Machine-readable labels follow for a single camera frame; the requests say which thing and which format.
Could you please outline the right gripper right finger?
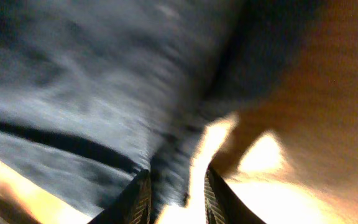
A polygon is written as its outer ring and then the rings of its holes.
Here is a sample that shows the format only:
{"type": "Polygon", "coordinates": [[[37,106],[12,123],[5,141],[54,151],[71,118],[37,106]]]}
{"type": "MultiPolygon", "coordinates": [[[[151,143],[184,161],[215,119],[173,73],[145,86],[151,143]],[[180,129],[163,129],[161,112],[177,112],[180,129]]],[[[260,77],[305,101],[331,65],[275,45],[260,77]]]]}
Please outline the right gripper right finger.
{"type": "Polygon", "coordinates": [[[265,224],[209,166],[204,177],[206,224],[265,224]]]}

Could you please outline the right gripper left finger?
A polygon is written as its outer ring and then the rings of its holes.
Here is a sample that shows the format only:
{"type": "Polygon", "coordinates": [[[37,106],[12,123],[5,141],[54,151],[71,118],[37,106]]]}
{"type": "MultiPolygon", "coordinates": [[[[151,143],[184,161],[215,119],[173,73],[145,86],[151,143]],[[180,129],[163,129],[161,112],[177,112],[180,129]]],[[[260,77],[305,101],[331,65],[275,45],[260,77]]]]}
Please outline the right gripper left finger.
{"type": "Polygon", "coordinates": [[[148,170],[141,170],[114,203],[88,224],[149,224],[151,182],[148,170]]]}

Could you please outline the navy blue shorts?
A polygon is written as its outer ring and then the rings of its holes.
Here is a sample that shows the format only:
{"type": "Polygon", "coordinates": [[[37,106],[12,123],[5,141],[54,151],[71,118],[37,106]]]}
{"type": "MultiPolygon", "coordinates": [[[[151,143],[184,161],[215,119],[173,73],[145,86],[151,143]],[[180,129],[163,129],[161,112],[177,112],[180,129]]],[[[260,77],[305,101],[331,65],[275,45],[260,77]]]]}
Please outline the navy blue shorts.
{"type": "Polygon", "coordinates": [[[151,173],[187,198],[204,127],[252,105],[320,1],[0,0],[0,159],[87,215],[151,173]]]}

